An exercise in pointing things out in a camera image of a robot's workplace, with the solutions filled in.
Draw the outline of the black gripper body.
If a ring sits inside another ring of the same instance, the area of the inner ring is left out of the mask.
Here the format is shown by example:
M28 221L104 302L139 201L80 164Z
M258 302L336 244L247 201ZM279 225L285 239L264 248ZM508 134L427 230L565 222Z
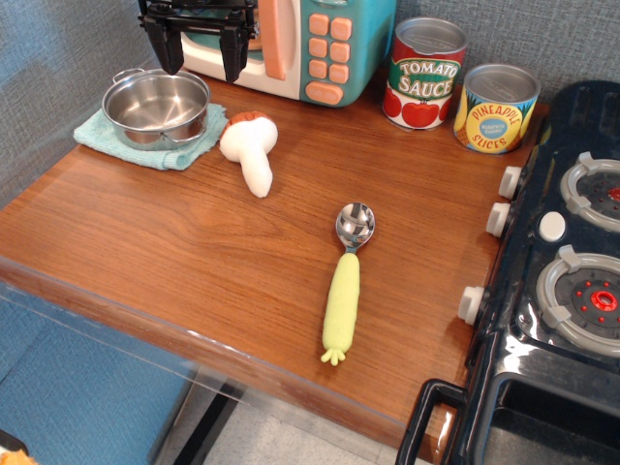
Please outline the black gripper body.
M140 26L149 36L177 33L219 36L227 28L258 38L257 1L138 1Z

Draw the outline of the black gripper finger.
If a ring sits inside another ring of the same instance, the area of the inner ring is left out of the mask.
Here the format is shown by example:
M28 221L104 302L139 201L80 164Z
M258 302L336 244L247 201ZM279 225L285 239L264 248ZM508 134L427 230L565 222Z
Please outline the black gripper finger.
M245 27L227 26L220 32L225 80L233 83L238 80L247 65L249 33Z
M184 63L180 32L160 18L146 17L143 27L163 71L176 75Z

